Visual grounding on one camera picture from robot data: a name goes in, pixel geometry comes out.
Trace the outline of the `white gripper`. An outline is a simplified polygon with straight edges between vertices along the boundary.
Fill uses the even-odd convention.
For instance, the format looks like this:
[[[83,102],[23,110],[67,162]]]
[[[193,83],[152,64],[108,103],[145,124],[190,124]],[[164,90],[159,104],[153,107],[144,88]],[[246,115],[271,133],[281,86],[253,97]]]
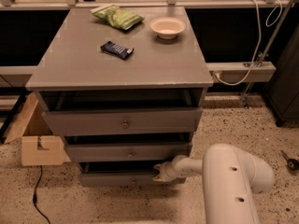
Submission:
[[[160,176],[152,178],[156,182],[169,182],[180,177],[181,172],[179,166],[175,161],[166,161],[160,164],[156,164],[153,167],[155,170],[160,172]]]

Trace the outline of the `dark robot base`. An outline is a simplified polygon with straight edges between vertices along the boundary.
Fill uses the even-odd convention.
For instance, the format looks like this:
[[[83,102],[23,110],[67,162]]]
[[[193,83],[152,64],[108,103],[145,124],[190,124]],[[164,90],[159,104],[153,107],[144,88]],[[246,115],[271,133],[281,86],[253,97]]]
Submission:
[[[264,92],[278,127],[286,121],[299,120],[299,26],[278,58],[276,73]]]

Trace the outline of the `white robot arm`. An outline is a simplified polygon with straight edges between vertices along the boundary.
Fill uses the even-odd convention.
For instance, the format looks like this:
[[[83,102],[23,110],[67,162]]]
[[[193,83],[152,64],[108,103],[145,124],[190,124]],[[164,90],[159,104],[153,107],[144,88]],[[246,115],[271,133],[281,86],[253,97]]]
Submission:
[[[275,184],[266,161],[227,144],[211,146],[201,160],[178,155],[154,168],[160,182],[202,177],[206,224],[261,224],[253,195]]]

